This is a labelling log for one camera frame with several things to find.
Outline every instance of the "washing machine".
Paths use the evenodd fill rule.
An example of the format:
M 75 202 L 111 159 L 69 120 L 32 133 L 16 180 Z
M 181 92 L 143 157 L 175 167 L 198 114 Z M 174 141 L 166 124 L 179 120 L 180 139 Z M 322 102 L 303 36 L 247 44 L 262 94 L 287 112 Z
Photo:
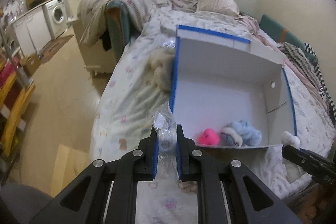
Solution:
M 55 40 L 67 29 L 67 14 L 64 0 L 51 0 L 43 5 L 44 17 L 51 38 Z

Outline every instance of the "washing machine door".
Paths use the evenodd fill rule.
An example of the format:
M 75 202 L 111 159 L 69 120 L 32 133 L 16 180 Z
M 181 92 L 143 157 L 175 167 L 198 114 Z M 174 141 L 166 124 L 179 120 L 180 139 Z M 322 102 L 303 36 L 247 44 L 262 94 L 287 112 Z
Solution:
M 52 12 L 52 19 L 55 24 L 61 24 L 64 21 L 64 14 L 61 6 L 56 6 Z

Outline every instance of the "triangular cutout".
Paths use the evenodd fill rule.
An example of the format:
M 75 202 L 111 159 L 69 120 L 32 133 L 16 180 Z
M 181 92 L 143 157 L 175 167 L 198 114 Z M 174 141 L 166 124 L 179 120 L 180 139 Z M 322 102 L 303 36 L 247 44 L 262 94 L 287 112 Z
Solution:
M 91 176 L 86 176 L 65 198 L 63 198 L 60 205 L 74 212 L 78 212 L 82 206 L 90 181 Z
M 243 180 L 255 211 L 258 212 L 273 205 L 273 201 L 248 176 L 244 176 Z

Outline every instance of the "white box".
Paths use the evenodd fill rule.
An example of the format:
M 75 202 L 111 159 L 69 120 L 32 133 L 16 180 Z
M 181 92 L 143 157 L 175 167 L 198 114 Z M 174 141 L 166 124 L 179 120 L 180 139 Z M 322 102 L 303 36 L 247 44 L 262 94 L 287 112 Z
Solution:
M 284 58 L 241 37 L 179 25 L 169 105 L 184 136 L 196 142 L 206 128 L 220 132 L 241 119 L 262 132 L 258 147 L 281 145 L 284 131 L 296 135 Z

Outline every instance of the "orange strap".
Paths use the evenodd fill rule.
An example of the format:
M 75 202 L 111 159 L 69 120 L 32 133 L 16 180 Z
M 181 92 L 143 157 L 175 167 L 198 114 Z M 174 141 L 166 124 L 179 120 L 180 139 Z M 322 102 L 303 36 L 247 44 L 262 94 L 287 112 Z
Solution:
M 282 43 L 285 40 L 285 35 L 288 32 L 287 29 L 283 29 L 278 43 Z

